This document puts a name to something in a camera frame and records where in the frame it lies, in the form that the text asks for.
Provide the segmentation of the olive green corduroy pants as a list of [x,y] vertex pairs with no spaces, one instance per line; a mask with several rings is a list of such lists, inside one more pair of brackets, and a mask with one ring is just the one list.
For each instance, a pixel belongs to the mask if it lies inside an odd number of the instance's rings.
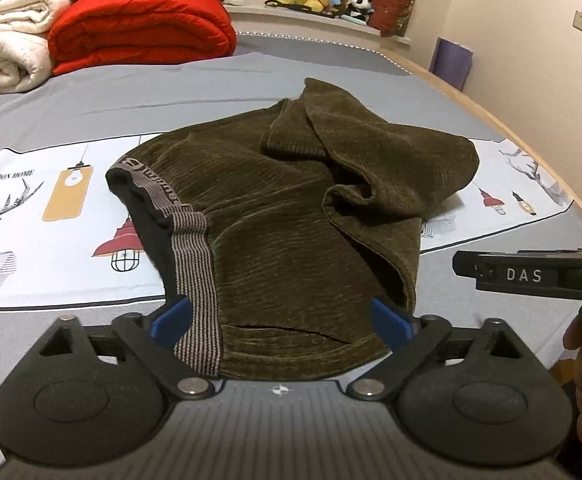
[[316,380],[387,353],[373,298],[413,311],[422,222],[479,167],[462,136],[392,124],[317,79],[295,99],[143,142],[109,170],[209,377]]

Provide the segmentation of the printed grey white bedsheet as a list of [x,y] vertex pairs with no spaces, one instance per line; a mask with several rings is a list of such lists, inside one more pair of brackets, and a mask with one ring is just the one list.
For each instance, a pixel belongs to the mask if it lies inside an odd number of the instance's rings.
[[289,37],[0,96],[0,479],[573,479],[582,211]]

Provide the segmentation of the red folded blanket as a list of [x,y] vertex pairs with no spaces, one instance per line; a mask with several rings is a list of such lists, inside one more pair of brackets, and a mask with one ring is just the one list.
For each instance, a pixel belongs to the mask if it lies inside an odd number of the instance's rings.
[[177,65],[233,55],[221,0],[77,0],[54,22],[56,76],[105,65]]

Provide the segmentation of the cream folded blanket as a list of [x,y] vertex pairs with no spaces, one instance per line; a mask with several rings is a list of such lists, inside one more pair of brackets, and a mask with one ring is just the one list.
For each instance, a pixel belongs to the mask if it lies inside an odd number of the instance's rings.
[[0,94],[22,93],[52,75],[47,35],[72,0],[0,0]]

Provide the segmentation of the panda plush toy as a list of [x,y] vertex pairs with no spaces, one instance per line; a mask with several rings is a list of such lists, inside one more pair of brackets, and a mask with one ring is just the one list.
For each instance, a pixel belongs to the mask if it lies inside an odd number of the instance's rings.
[[372,0],[349,0],[346,14],[354,20],[367,23],[372,13]]

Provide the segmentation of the dark red cushion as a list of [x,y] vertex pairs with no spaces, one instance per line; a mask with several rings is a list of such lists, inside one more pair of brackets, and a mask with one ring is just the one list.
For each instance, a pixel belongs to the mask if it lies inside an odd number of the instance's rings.
[[371,0],[373,12],[368,25],[379,30],[382,37],[406,34],[416,0]]

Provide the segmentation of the wooden bed frame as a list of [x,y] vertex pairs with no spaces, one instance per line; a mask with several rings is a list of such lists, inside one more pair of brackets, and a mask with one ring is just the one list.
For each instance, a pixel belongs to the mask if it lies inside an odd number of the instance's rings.
[[512,129],[505,125],[504,122],[499,120],[488,110],[485,110],[485,108],[480,104],[472,101],[469,96],[466,96],[465,93],[460,92],[444,80],[431,74],[428,72],[428,70],[425,70],[417,63],[410,61],[408,58],[405,58],[405,56],[384,48],[380,48],[378,53],[390,60],[392,63],[396,64],[398,67],[406,70],[406,72],[410,73],[410,75],[425,81],[425,83],[428,84],[431,88],[442,93],[443,96],[446,96],[448,99],[466,110],[466,112],[468,112],[470,115],[479,119],[480,122],[483,122],[484,125],[489,126],[494,131],[498,132],[501,136],[504,136],[505,138],[514,142],[518,148],[522,148],[523,151],[528,153],[547,170],[547,172],[571,196],[572,200],[576,202],[582,211],[582,200],[579,198],[579,196],[576,195],[576,192],[572,190],[572,187],[568,185],[568,183],[558,174],[555,169],[549,165],[548,162],[546,162],[546,160],[541,155],[538,155],[538,153],[536,153],[536,151],[534,151],[533,148],[531,148],[530,145],[526,143],[526,141],[523,141],[520,136],[518,136],[517,133],[513,132]]

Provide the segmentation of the purple board against wall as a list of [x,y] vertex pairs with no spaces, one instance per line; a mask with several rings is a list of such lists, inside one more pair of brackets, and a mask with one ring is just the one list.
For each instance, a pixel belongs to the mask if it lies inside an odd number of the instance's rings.
[[436,40],[429,72],[455,89],[464,90],[469,76],[474,52],[457,42],[443,38]]

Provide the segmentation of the white wall switch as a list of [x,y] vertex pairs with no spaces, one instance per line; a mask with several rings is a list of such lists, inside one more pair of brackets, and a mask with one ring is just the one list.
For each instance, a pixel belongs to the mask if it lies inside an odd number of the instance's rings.
[[574,28],[576,28],[577,30],[580,30],[582,32],[582,12],[581,11],[574,12],[572,26]]

